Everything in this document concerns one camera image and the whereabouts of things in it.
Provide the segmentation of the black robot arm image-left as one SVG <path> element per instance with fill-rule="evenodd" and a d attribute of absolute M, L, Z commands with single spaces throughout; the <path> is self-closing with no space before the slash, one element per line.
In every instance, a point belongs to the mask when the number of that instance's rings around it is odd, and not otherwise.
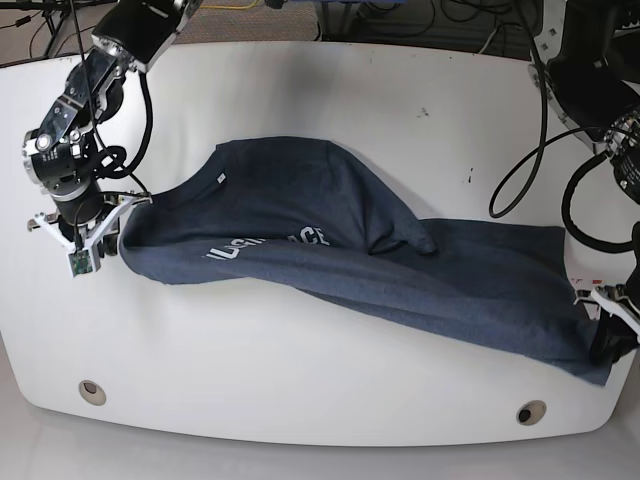
<path fill-rule="evenodd" d="M 120 1 L 96 25 L 93 46 L 80 52 L 63 93 L 40 126 L 24 138 L 22 157 L 31 180 L 53 200 L 53 214 L 36 214 L 29 229 L 41 228 L 65 249 L 72 276 L 95 273 L 118 249 L 120 217 L 151 201 L 136 192 L 104 191 L 102 179 L 133 178 L 153 129 L 147 74 L 198 11 L 198 1 Z M 125 148 L 107 146 L 97 127 L 120 109 L 128 72 L 138 75 L 145 127 L 133 158 Z"/>

